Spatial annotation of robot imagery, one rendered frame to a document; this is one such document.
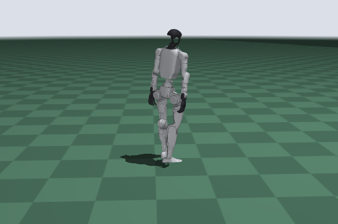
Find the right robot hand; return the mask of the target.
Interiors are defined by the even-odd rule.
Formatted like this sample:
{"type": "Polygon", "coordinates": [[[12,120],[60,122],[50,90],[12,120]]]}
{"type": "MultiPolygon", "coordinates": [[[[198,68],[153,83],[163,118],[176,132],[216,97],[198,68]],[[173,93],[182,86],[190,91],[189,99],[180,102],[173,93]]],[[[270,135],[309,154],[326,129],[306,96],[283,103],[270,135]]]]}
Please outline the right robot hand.
{"type": "Polygon", "coordinates": [[[187,100],[187,98],[184,98],[184,93],[181,94],[181,99],[182,99],[181,107],[178,110],[178,113],[182,113],[185,110],[185,106],[186,106],[186,101],[185,100],[187,100]]]}

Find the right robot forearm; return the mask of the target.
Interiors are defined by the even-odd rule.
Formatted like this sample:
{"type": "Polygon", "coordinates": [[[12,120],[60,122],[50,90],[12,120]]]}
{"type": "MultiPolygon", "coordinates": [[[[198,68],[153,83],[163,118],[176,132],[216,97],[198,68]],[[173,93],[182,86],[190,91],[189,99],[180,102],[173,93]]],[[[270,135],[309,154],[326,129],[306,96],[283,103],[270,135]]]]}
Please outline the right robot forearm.
{"type": "MultiPolygon", "coordinates": [[[[181,86],[181,94],[184,93],[184,98],[187,97],[187,84],[189,83],[189,78],[190,78],[190,74],[186,73],[184,76],[184,80],[181,81],[182,86],[181,86]]],[[[181,96],[180,94],[180,96],[181,96]]]]}

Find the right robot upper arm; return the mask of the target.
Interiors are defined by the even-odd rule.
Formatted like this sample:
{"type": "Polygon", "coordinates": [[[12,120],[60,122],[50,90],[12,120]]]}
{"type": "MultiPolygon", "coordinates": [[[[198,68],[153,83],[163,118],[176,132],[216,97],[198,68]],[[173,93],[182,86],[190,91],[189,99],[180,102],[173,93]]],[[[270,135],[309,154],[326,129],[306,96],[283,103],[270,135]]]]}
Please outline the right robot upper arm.
{"type": "Polygon", "coordinates": [[[187,72],[187,61],[188,61],[188,54],[185,52],[178,52],[178,57],[181,61],[181,78],[184,79],[184,76],[187,72]]]}

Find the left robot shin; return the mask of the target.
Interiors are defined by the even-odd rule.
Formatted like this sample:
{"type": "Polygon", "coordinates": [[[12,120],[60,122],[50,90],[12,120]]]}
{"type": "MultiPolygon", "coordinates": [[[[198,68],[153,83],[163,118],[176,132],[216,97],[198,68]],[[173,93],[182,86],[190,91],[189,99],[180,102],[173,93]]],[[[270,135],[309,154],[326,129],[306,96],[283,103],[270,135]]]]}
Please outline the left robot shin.
{"type": "Polygon", "coordinates": [[[160,128],[159,127],[159,120],[157,122],[157,125],[158,125],[159,138],[160,138],[161,143],[162,143],[162,151],[167,152],[167,146],[166,146],[167,130],[166,130],[166,128],[160,128]]]}

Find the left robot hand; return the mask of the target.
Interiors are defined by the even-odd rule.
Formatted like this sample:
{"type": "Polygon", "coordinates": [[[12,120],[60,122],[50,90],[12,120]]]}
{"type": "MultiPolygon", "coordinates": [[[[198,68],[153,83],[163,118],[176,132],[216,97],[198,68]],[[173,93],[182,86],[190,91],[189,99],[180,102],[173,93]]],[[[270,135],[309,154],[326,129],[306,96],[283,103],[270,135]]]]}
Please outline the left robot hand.
{"type": "Polygon", "coordinates": [[[156,103],[155,103],[155,98],[153,97],[153,92],[155,92],[155,91],[153,91],[153,87],[151,87],[150,92],[151,92],[151,93],[149,94],[148,103],[149,103],[150,105],[153,105],[153,106],[154,106],[154,104],[156,105],[156,103]],[[154,102],[154,104],[153,104],[153,102],[154,102]]]}

